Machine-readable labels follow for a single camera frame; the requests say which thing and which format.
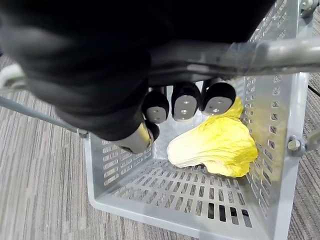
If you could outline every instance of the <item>metal handle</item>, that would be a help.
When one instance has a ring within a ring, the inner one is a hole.
[[[232,44],[175,41],[154,49],[151,56],[151,87],[217,76],[230,79],[319,72],[320,37]]]

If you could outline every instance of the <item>perforated basket wall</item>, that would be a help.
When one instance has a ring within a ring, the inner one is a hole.
[[[251,41],[306,32],[309,26],[298,25],[298,5],[279,0]],[[252,76],[231,83],[242,97],[243,123],[259,152],[247,176],[235,179],[209,174],[203,166],[171,165],[168,143],[204,117],[197,112],[187,123],[169,117],[160,124],[153,148],[137,155],[94,135],[85,140],[91,204],[203,240],[286,239],[299,164],[286,146],[290,136],[302,137],[308,75]]]

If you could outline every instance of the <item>metal rod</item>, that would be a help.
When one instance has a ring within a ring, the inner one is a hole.
[[[68,123],[53,119],[53,118],[51,118],[51,117],[49,117],[47,115],[44,115],[44,114],[42,114],[40,112],[37,112],[37,111],[35,111],[35,110],[33,110],[33,109],[29,108],[29,107],[23,106],[23,105],[21,105],[19,103],[16,103],[15,101],[12,101],[12,100],[7,99],[7,98],[2,97],[2,96],[0,96],[0,106],[4,107],[4,108],[7,108],[7,109],[10,109],[10,110],[13,110],[13,111],[18,112],[18,113],[27,115],[29,117],[33,117],[35,119],[40,119],[40,120],[46,121],[48,123],[57,125],[59,127],[67,129],[67,130],[69,130],[69,131],[71,131],[73,133],[77,133],[77,128],[74,127],[74,126],[71,126]]]

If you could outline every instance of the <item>gray carpet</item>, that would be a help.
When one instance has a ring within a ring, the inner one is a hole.
[[[314,35],[320,36],[320,14]],[[0,64],[8,64],[2,57]],[[310,84],[320,90],[320,74]],[[50,116],[26,92],[7,96]],[[320,127],[320,98],[308,93],[304,132]],[[0,240],[191,240],[189,236],[93,209],[88,201],[83,143],[63,128],[0,108]],[[290,240],[319,239],[320,153],[300,162]]]

